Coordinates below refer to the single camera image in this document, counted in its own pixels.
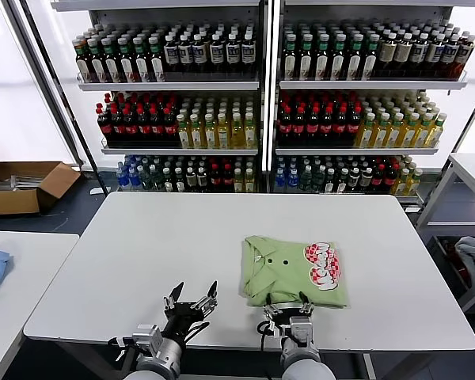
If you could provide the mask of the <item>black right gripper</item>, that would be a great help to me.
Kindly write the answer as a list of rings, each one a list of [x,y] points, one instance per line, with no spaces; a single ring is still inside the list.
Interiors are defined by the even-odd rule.
[[[314,303],[300,291],[299,297],[302,304],[282,303],[273,304],[272,295],[266,294],[265,304],[263,306],[264,316],[273,320],[290,320],[292,317],[311,317],[314,310]]]

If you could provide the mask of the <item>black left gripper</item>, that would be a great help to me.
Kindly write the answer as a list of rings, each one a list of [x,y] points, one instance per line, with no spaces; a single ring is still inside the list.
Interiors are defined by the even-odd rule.
[[[184,282],[175,286],[167,297],[163,298],[167,324],[163,329],[164,337],[194,337],[208,326],[205,317],[211,314],[217,302],[218,281],[215,280],[207,294],[197,302],[178,302]]]

